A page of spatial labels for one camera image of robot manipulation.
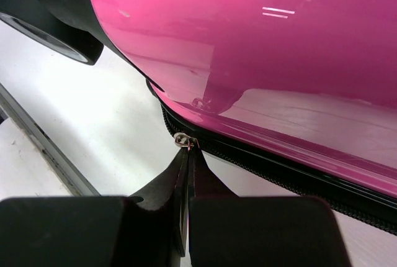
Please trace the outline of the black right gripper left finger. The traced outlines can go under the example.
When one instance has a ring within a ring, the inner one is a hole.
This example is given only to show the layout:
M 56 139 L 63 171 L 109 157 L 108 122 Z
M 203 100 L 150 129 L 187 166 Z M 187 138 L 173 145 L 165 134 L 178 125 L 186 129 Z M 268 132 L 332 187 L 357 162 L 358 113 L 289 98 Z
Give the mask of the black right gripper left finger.
M 1 202 L 2 266 L 179 266 L 188 152 L 132 196 Z

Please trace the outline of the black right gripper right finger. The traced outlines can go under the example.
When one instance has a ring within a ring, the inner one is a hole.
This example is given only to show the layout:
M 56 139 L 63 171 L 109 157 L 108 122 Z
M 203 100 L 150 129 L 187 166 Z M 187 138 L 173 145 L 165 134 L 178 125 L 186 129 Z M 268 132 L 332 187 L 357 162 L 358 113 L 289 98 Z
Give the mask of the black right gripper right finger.
M 350 266 L 337 220 L 317 197 L 239 197 L 189 152 L 192 266 Z

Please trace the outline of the pink kids suitcase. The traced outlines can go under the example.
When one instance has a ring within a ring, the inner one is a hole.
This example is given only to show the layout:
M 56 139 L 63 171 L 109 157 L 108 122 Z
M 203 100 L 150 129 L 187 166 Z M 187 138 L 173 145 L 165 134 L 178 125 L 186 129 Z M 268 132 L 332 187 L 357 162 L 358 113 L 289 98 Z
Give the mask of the pink kids suitcase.
M 1 21 L 145 77 L 170 133 L 396 233 L 396 0 L 1 0 Z

